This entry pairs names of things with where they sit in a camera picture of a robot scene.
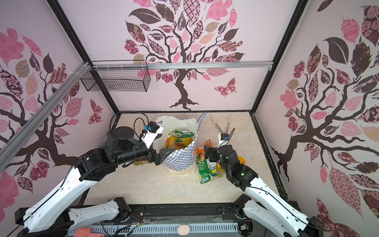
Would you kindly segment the yellow snack bag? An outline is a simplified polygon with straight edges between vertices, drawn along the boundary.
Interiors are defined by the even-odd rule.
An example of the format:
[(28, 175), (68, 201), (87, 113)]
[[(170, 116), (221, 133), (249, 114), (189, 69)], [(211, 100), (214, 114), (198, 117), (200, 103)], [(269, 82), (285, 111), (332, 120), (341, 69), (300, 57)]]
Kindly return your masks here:
[[(238, 156), (237, 159), (234, 159), (232, 161), (229, 161), (229, 164), (230, 165), (235, 165), (237, 163), (240, 163), (240, 164), (243, 164), (245, 165), (246, 164), (246, 160), (243, 158), (243, 157), (240, 157)], [(220, 164), (217, 164), (217, 170), (221, 173), (225, 173), (224, 169), (221, 167)]]

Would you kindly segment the yellow mango gummy bag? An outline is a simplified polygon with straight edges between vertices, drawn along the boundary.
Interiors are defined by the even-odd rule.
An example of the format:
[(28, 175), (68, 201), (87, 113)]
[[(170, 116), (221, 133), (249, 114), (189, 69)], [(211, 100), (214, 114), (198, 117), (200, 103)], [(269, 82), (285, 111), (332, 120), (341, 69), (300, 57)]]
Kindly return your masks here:
[(170, 136), (167, 138), (167, 148), (175, 150), (184, 149), (192, 142), (192, 138), (176, 138)]

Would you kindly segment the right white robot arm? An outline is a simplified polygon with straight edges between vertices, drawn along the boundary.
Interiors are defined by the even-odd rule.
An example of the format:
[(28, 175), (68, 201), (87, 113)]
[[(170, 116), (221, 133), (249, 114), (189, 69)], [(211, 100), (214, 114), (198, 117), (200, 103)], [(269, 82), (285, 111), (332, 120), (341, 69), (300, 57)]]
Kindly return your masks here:
[(226, 178), (243, 194), (235, 201), (240, 219), (254, 220), (278, 237), (321, 237), (322, 223), (307, 217), (266, 185), (249, 166), (242, 164), (232, 145), (205, 146), (205, 158), (217, 162)]

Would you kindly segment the blue checkered paper bag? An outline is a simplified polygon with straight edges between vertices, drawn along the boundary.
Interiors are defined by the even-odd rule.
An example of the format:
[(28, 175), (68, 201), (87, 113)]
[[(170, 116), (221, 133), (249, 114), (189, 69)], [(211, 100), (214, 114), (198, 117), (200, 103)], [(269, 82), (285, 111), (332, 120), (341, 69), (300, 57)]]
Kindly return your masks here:
[(201, 123), (206, 113), (198, 119), (161, 116), (156, 119), (163, 127), (162, 137), (154, 142), (154, 148), (164, 152), (163, 165), (170, 176), (191, 174), (195, 171), (197, 142)]

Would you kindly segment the green snack bag white label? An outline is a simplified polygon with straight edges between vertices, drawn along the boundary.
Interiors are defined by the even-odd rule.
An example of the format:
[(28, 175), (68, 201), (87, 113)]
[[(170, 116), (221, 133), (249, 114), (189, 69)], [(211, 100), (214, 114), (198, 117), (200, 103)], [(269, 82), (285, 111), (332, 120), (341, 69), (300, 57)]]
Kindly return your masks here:
[(207, 159), (196, 162), (199, 172), (200, 184), (205, 184), (214, 179), (223, 177), (222, 174), (217, 170), (217, 164), (210, 162)]

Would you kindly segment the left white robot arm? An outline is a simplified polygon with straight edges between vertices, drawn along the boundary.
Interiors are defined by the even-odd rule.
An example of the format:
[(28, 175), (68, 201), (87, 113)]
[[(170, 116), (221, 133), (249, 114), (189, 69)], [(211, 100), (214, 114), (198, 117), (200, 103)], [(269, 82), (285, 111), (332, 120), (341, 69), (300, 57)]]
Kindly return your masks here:
[(124, 198), (104, 204), (71, 208), (85, 191), (99, 183), (120, 166), (126, 168), (143, 159), (157, 166), (173, 152), (157, 152), (154, 142), (163, 142), (168, 130), (151, 121), (135, 139), (133, 128), (121, 126), (109, 130), (106, 140), (96, 149), (80, 156), (76, 164), (48, 195), (30, 208), (20, 208), (15, 222), (22, 226), (19, 237), (65, 237), (71, 231), (102, 221), (126, 221), (131, 210)]

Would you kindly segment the orange snack bag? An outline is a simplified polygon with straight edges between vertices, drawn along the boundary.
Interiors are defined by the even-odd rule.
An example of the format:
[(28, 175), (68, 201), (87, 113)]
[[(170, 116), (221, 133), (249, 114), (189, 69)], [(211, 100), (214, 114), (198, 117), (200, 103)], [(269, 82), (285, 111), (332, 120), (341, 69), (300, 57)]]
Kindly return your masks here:
[(211, 140), (208, 139), (204, 144), (197, 147), (196, 161), (203, 161), (205, 158), (205, 146), (212, 147)]

